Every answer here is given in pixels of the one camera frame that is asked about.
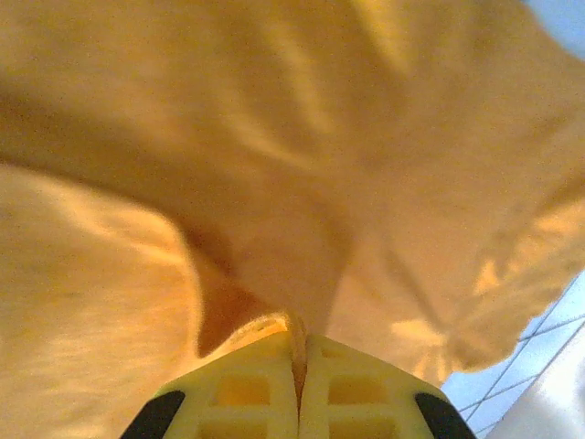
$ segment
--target square opening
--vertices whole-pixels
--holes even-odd
[[[266,439],[266,423],[206,421],[199,427],[197,439]]]
[[[271,388],[263,377],[229,376],[221,379],[212,405],[270,405]]]
[[[390,419],[342,420],[329,423],[329,439],[399,439]]]
[[[330,404],[383,404],[386,387],[371,377],[334,377],[329,385]]]

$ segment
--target yellow fabric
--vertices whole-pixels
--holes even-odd
[[[440,383],[584,267],[585,67],[520,2],[5,0],[0,66],[5,437],[282,310]]]

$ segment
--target yellow plastic object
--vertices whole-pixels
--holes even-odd
[[[299,410],[287,332],[164,386],[122,439],[468,439],[445,395],[326,337],[307,339]]]

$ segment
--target yellow cloth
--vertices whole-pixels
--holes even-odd
[[[5,0],[0,66],[3,437],[283,309],[440,383],[585,264],[585,67],[519,2]]]

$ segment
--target black rubber tip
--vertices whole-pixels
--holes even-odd
[[[169,391],[150,400],[136,415],[121,439],[163,439],[185,399],[182,391]]]
[[[448,402],[429,393],[414,397],[435,439],[476,439],[461,415]]]

